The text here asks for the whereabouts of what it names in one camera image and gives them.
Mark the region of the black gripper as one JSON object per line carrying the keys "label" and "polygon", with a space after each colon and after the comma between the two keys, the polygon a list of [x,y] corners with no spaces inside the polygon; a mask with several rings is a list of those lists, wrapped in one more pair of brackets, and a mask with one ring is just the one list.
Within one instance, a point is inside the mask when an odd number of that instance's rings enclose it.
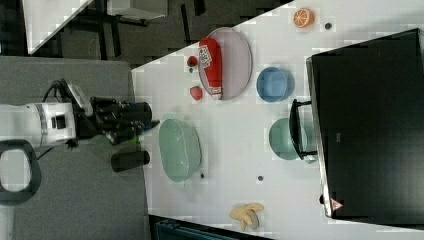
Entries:
{"label": "black gripper", "polygon": [[77,138],[104,135],[112,145],[131,140],[159,125],[146,102],[131,103],[112,98],[91,97],[93,114],[77,113]]}

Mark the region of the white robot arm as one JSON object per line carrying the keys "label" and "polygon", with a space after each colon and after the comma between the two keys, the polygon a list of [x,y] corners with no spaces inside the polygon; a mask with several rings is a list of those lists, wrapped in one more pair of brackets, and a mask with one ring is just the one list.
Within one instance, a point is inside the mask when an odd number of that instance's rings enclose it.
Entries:
{"label": "white robot arm", "polygon": [[75,147],[79,141],[98,135],[118,145],[158,124],[148,103],[112,98],[92,97],[86,109],[77,102],[1,106],[1,139],[25,140],[34,148]]}

